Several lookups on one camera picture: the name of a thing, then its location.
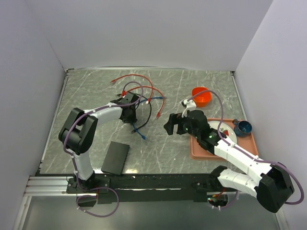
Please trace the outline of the black network switch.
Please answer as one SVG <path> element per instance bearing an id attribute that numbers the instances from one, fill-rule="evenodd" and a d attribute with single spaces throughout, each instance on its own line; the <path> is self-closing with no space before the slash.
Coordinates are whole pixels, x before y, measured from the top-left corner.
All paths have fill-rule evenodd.
<path id="1" fill-rule="evenodd" d="M 111 141 L 101 171 L 103 173 L 121 175 L 129 150 L 129 145 Z"/>

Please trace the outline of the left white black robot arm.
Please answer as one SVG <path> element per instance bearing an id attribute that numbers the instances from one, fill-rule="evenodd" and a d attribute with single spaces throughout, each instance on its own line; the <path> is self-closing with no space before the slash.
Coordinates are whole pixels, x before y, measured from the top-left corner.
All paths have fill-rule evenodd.
<path id="1" fill-rule="evenodd" d="M 59 132 L 59 140 L 64 152 L 72 159 L 75 180 L 83 192 L 89 193 L 95 187 L 95 172 L 91 166 L 89 149 L 97 126 L 117 119 L 123 123 L 135 123 L 135 106 L 141 98 L 128 92 L 125 96 L 92 110 L 71 110 Z"/>

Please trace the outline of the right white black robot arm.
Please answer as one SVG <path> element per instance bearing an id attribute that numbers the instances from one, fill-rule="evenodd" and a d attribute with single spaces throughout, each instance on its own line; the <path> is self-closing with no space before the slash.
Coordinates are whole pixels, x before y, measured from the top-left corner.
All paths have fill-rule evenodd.
<path id="1" fill-rule="evenodd" d="M 267 162 L 235 144 L 218 129 L 212 128 L 207 117 L 200 110 L 186 115 L 170 114 L 164 129 L 169 135 L 177 126 L 177 134 L 193 136 L 199 146 L 213 155 L 221 157 L 242 172 L 225 167 L 212 172 L 210 187 L 220 191 L 224 187 L 247 193 L 268 211 L 276 213 L 294 193 L 288 170 L 279 163 Z"/>

